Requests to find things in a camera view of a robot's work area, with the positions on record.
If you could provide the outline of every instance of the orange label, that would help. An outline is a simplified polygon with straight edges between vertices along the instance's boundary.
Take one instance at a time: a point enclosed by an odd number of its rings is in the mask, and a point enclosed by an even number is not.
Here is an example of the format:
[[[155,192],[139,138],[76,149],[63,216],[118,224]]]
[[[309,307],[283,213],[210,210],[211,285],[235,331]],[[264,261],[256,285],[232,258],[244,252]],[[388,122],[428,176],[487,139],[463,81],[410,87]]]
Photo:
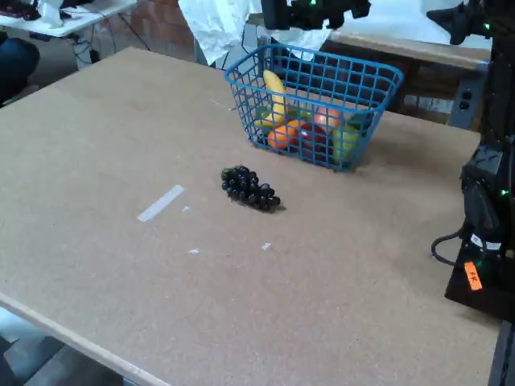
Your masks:
[[[481,290],[483,285],[481,285],[480,275],[477,274],[476,266],[471,261],[467,261],[464,264],[465,272],[467,273],[468,284],[470,284],[470,288],[472,291]]]

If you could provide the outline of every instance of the banana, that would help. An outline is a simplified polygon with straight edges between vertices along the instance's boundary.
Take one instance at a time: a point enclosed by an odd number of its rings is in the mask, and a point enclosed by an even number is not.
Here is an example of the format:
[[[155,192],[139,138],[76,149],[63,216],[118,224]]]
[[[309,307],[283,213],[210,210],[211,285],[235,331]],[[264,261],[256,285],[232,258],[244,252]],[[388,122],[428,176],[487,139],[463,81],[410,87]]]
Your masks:
[[[270,91],[280,92],[286,94],[284,85],[277,75],[272,71],[265,70],[263,72],[263,78],[265,79],[266,88]],[[257,120],[256,125],[262,125],[265,127],[274,127],[281,125],[285,121],[286,116],[286,101],[284,96],[272,95],[272,113],[268,114],[265,118]]]

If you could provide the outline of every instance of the brick wall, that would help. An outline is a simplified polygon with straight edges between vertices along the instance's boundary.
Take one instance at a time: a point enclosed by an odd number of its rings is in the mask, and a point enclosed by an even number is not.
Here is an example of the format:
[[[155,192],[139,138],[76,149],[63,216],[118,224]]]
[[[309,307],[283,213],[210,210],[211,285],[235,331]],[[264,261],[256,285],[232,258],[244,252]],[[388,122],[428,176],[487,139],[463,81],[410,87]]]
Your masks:
[[[130,13],[123,15],[125,20],[150,46],[152,51],[167,55],[184,56],[184,52],[191,52],[193,56],[194,38],[187,26],[178,4],[178,0],[139,0],[138,7]],[[117,43],[141,47],[132,31],[119,17],[109,19]],[[101,23],[100,34],[104,39],[109,35],[106,23]]]

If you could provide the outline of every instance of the grape bunch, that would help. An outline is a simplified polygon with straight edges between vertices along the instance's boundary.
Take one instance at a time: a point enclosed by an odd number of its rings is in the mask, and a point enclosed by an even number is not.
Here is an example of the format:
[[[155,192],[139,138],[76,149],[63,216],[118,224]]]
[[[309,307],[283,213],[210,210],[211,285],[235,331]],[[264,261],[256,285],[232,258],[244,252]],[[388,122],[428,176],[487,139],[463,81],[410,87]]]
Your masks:
[[[235,166],[222,170],[222,189],[232,199],[259,209],[269,211],[275,209],[281,199],[275,196],[275,190],[268,183],[259,184],[259,178],[255,171],[250,171],[245,166]]]

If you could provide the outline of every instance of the desk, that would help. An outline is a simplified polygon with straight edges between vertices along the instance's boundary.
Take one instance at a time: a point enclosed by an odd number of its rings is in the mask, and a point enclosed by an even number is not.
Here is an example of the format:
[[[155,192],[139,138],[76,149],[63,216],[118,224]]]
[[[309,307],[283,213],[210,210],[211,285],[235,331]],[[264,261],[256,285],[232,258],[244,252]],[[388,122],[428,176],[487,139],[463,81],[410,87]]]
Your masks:
[[[471,127],[483,94],[490,60],[489,50],[344,33],[342,31],[333,31],[330,40],[349,46],[368,48],[462,69],[463,74],[460,77],[449,124],[464,129]],[[470,98],[464,98],[465,92],[470,93]],[[460,107],[463,106],[462,104],[468,107],[462,109]]]
[[[142,386],[484,386],[500,323],[446,300],[429,252],[478,136],[385,113],[335,174],[211,99],[223,72],[129,49],[2,109],[0,304]],[[229,202],[239,163],[285,211]]]
[[[443,44],[351,34],[342,31],[333,31],[329,39],[349,46],[368,48],[471,71],[484,71],[490,60],[489,50],[476,48],[445,46]]]
[[[77,8],[65,8],[64,11],[68,12],[72,18],[64,20],[63,26],[58,28],[50,27],[41,19],[25,21],[22,18],[9,18],[1,15],[0,26],[17,28],[54,38],[65,38],[74,32],[80,32],[86,27],[98,23],[103,18],[134,8],[137,4],[138,0],[95,0],[95,2]],[[85,36],[72,47],[79,69],[87,67],[91,60],[89,57],[90,43],[89,37]]]

